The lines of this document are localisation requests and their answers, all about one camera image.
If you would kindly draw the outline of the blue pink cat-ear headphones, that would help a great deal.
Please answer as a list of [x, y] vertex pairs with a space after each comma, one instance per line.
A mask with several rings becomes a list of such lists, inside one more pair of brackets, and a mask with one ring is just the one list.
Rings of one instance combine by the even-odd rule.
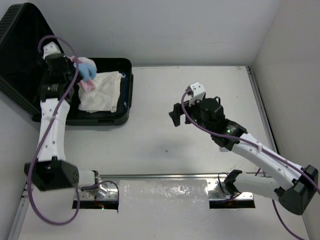
[[94, 78], [97, 75], [97, 71], [95, 71], [92, 65], [81, 63], [79, 58], [78, 63], [78, 76], [75, 84], [81, 87], [85, 92], [90, 92], [96, 88]]

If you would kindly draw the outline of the white towel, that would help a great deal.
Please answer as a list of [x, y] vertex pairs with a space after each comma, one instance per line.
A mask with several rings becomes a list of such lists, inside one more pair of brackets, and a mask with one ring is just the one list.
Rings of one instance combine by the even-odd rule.
[[87, 113], [117, 111], [122, 74], [118, 71], [97, 73], [86, 83], [80, 81], [78, 109]]

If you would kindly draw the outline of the blue white red patterned garment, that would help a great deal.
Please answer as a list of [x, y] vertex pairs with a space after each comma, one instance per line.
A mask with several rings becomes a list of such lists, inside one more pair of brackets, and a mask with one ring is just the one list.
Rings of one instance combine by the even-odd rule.
[[129, 86], [130, 86], [130, 80], [129, 77], [125, 72], [122, 72], [122, 78], [121, 78], [121, 96], [124, 107], [128, 108], [128, 102], [129, 102]]

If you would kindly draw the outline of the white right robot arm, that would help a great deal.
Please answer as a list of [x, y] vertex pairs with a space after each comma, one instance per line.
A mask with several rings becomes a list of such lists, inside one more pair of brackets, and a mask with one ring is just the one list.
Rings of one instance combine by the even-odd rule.
[[175, 127], [193, 124], [210, 134], [222, 149], [244, 157], [270, 176], [268, 179], [250, 176], [234, 169], [224, 180], [227, 193], [234, 196], [251, 192], [278, 201], [289, 212], [301, 216], [316, 191], [319, 171], [312, 165], [301, 166], [290, 162], [255, 139], [243, 126], [225, 117], [219, 97], [204, 98], [194, 104], [176, 103], [169, 113]]

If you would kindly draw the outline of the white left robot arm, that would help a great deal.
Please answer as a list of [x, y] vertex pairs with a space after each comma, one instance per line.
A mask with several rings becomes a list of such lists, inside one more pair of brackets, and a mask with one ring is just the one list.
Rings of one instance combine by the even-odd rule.
[[65, 128], [74, 96], [74, 87], [82, 80], [92, 80], [95, 63], [86, 58], [67, 57], [62, 53], [44, 55], [48, 72], [40, 87], [40, 134], [35, 159], [24, 166], [28, 181], [40, 191], [53, 191], [95, 184], [93, 170], [80, 170], [67, 162]]

